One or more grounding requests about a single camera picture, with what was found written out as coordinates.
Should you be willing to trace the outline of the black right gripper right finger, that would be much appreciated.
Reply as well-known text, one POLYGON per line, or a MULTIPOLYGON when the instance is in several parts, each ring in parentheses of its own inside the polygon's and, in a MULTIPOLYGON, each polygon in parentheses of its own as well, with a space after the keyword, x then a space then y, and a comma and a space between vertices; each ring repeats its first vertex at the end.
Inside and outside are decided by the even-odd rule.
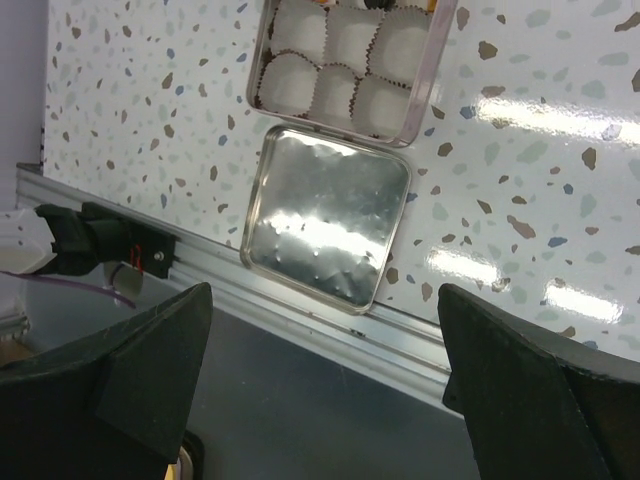
POLYGON ((511 315, 453 284, 438 291, 451 374, 484 479, 636 479, 639 365, 511 315))

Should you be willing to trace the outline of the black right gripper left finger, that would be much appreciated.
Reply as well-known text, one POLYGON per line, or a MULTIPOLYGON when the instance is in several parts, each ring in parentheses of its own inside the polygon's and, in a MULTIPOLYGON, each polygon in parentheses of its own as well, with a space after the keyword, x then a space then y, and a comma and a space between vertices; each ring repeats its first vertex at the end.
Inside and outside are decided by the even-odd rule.
POLYGON ((4 479, 162 479, 183 442, 211 289, 1 369, 4 479))

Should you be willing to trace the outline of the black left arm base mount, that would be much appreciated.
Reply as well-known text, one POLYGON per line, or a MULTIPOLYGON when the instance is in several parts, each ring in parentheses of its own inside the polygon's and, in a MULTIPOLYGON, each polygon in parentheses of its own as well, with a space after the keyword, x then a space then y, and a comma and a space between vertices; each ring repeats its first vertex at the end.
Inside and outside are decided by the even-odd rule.
POLYGON ((168 277, 176 237, 165 230, 93 202, 83 203, 79 211, 42 204, 35 212, 53 234, 55 254, 38 275, 83 276, 100 264, 121 262, 141 273, 168 277))

